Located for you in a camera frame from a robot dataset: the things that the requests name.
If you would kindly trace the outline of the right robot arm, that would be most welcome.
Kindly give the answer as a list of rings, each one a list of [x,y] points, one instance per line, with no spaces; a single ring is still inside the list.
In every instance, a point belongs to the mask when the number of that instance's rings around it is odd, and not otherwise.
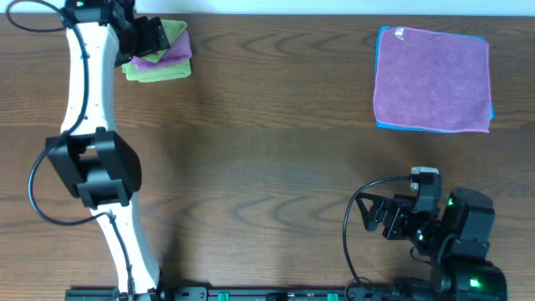
[[[441,174],[414,167],[403,181],[414,195],[369,194],[362,186],[349,204],[359,208],[364,228],[384,228],[387,240],[412,243],[410,255],[431,268],[429,279],[400,278],[391,285],[363,283],[348,289],[351,300],[505,300],[503,271],[486,259],[495,220],[489,196],[465,187],[453,189],[440,209]]]

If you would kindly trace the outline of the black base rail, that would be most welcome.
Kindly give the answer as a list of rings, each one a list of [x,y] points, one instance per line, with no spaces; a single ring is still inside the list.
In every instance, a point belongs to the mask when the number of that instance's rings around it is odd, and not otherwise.
[[[432,300],[422,290],[400,288],[206,288],[201,286],[158,288],[137,293],[132,300],[145,301],[388,301]]]

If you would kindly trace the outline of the green microfiber cloth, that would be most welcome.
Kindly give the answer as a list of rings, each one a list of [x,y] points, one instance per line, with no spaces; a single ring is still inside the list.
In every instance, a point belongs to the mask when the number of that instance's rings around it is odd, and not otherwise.
[[[178,39],[178,37],[186,30],[187,23],[184,21],[177,20],[161,20],[163,29],[165,31],[166,37],[170,43],[170,46]],[[162,60],[162,57],[171,51],[171,47],[164,50],[159,50],[153,54],[149,54],[144,57],[145,60],[157,63]]]

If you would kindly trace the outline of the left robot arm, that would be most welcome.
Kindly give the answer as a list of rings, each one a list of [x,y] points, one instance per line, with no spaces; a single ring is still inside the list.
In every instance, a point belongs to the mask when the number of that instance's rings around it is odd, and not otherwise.
[[[114,70],[134,57],[167,49],[159,18],[135,16],[135,3],[67,1],[61,9],[70,50],[69,98],[48,157],[72,197],[91,212],[118,274],[116,288],[67,291],[67,300],[172,300],[140,220],[140,159],[114,117]]]

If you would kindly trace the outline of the folded purple cloth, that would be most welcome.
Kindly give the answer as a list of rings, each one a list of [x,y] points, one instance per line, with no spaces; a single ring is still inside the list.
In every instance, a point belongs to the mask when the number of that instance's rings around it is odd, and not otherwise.
[[[151,71],[184,63],[189,60],[191,56],[190,38],[188,32],[185,30],[175,39],[171,47],[165,51],[157,62],[153,63],[147,58],[138,57],[134,57],[130,62],[139,71]]]

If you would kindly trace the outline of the folded green cloth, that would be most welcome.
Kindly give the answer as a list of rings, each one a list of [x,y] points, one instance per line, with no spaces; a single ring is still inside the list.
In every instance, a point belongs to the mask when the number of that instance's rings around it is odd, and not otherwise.
[[[133,64],[123,64],[122,72],[129,81],[139,81],[141,83],[153,83],[165,80],[183,79],[191,75],[191,64],[187,60],[183,63],[174,64],[168,67],[139,71]]]

